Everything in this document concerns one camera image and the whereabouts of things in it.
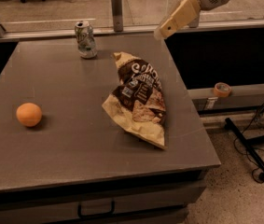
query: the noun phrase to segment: drawer handle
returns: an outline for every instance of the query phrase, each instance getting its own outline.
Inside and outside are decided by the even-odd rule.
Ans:
[[[108,211],[106,213],[100,213],[100,214],[83,215],[82,214],[82,205],[79,204],[77,207],[77,215],[81,219],[108,217],[108,216],[112,215],[114,213],[114,211],[115,211],[115,202],[114,201],[112,201],[112,203],[111,203],[111,210],[110,211]]]

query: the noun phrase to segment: floor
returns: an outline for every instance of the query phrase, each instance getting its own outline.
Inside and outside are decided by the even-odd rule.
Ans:
[[[253,116],[250,111],[201,117],[222,165],[206,176],[207,189],[189,206],[185,224],[264,224],[264,183],[253,179],[252,171],[257,167],[235,149],[235,135],[224,128],[225,118],[231,118],[242,131]],[[244,133],[246,138],[263,134],[264,116]],[[239,141],[235,146],[245,153]],[[263,149],[257,153],[264,160],[264,145],[257,147]]]
[[[123,0],[124,24],[158,24],[177,0]],[[227,5],[203,12],[201,21],[262,19],[264,0],[231,0]],[[111,27],[110,0],[0,0],[0,22],[10,32],[73,29],[79,20],[88,19],[95,27]],[[234,147],[235,135],[224,129],[231,117],[240,127],[249,124],[253,112],[202,116],[207,132],[222,165],[206,176],[207,189],[189,206],[185,224],[264,224],[264,183],[251,173],[257,167]],[[246,136],[264,134],[262,124],[252,125]],[[236,147],[244,153],[239,142]],[[264,160],[264,151],[259,150]]]

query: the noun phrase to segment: speckled floor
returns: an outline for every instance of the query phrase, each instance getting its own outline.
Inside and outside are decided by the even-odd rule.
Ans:
[[[253,179],[252,171],[257,167],[236,151],[236,136],[224,128],[225,118],[231,118],[242,131],[253,116],[253,112],[248,112],[201,117],[222,165],[206,176],[207,189],[189,206],[185,224],[264,224],[264,183]],[[251,125],[244,133],[246,138],[263,134],[264,116],[262,123]],[[245,153],[239,141],[235,146]],[[257,153],[264,160],[264,145],[257,147],[263,149]]]

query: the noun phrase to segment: glass partition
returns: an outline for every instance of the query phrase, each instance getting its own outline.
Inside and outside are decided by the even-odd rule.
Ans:
[[[122,0],[123,25],[158,25],[177,1]],[[230,0],[202,11],[200,22],[251,19],[264,19],[264,0]],[[8,32],[74,30],[82,20],[94,28],[112,28],[111,0],[0,0],[0,23]]]

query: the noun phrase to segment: crumpled bag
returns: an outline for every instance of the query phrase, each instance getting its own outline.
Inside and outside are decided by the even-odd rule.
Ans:
[[[157,71],[129,53],[114,53],[120,85],[102,107],[126,132],[166,149],[164,122],[166,108]]]

